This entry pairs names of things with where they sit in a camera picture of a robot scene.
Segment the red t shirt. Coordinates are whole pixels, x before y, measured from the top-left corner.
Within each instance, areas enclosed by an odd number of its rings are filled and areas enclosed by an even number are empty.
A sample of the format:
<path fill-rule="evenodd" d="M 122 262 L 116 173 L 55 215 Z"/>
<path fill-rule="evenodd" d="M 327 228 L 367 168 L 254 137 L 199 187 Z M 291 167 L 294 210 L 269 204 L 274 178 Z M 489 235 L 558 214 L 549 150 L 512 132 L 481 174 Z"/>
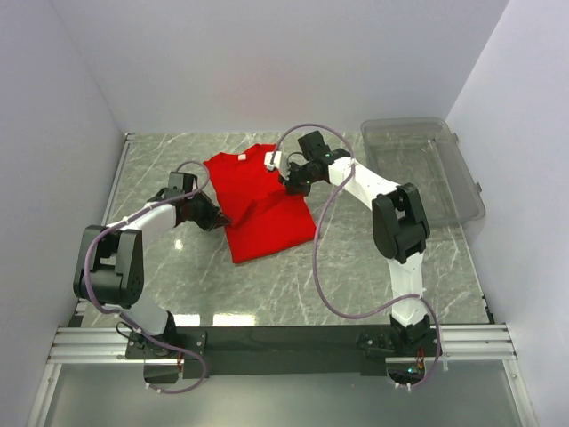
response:
<path fill-rule="evenodd" d="M 273 144 L 240 154 L 219 153 L 204 162 L 220 208 L 232 262 L 249 262 L 312 240 L 316 224 L 302 196 L 289 195 L 279 174 L 264 165 Z"/>

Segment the clear plastic storage bin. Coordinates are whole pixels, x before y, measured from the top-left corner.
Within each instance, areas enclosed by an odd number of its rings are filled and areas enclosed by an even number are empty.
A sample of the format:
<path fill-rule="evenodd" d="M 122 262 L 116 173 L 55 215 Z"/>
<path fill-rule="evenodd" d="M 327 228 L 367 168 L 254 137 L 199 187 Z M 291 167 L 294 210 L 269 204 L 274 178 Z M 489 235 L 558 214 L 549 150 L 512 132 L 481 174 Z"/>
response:
<path fill-rule="evenodd" d="M 412 183 L 432 228 L 485 216 L 481 188 L 459 150 L 458 137 L 438 117 L 368 120 L 361 124 L 366 165 L 383 178 Z"/>

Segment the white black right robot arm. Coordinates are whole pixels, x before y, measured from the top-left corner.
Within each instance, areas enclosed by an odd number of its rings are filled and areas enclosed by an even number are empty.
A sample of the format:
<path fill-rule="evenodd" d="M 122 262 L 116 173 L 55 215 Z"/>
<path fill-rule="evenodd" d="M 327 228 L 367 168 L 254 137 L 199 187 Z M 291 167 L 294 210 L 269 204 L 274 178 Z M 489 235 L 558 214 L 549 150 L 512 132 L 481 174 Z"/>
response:
<path fill-rule="evenodd" d="M 290 195 L 307 196 L 314 183 L 325 181 L 334 187 L 331 198 L 345 190 L 370 210 L 373 242 L 389 266 L 392 299 L 383 306 L 391 311 L 387 333 L 369 345 L 388 354 L 415 352 L 436 320 L 423 298 L 422 265 L 430 227 L 420 192 L 411 183 L 394 183 L 361 165 L 349 144 L 330 149 L 321 134 L 323 126 L 313 124 L 311 130 L 298 140 L 304 164 L 295 164 L 275 148 L 264 165 L 278 172 Z"/>

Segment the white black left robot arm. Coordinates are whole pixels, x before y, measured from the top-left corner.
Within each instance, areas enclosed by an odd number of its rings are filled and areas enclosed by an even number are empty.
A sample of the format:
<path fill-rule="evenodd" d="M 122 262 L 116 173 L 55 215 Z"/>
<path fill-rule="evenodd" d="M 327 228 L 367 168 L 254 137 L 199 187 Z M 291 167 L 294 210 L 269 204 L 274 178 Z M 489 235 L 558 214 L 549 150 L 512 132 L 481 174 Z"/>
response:
<path fill-rule="evenodd" d="M 160 189 L 137 213 L 105 226 L 84 230 L 73 291 L 106 314 L 117 315 L 131 329 L 129 340 L 159 358 L 182 345 L 173 314 L 143 291 L 144 249 L 184 222 L 210 231 L 231 220 L 205 195 L 194 174 L 171 172 Z"/>

